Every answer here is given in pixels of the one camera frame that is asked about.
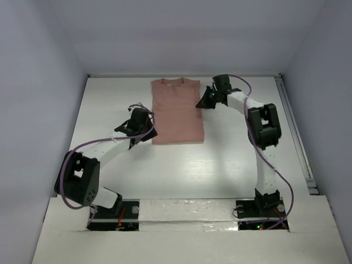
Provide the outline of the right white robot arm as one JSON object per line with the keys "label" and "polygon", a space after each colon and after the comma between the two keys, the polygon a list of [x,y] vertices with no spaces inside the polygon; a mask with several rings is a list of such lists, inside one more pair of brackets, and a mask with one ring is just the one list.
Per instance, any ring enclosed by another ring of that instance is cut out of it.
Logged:
{"label": "right white robot arm", "polygon": [[252,89],[244,93],[233,88],[230,77],[228,74],[213,77],[212,85],[206,87],[196,108],[214,109],[216,104],[222,103],[244,115],[248,138],[256,153],[257,182],[255,197],[245,201],[242,213],[253,210],[255,214],[267,217],[281,203],[272,164],[282,136],[277,108],[272,103],[264,104],[251,99]]}

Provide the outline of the pink printed t shirt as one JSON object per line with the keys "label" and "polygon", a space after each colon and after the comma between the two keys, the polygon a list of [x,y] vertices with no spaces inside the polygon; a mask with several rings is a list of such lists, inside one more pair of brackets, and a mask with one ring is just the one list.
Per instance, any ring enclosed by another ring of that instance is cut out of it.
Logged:
{"label": "pink printed t shirt", "polygon": [[151,82],[155,114],[154,145],[198,144],[205,139],[199,80],[157,79]]}

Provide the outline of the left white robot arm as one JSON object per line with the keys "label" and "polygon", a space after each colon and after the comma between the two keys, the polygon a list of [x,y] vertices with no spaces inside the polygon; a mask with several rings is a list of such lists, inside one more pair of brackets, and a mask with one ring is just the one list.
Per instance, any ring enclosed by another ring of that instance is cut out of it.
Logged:
{"label": "left white robot arm", "polygon": [[129,112],[129,119],[110,136],[80,144],[64,156],[54,190],[69,208],[100,206],[109,217],[121,213],[119,195],[100,187],[100,170],[119,154],[157,136],[153,112],[139,104],[131,105]]}

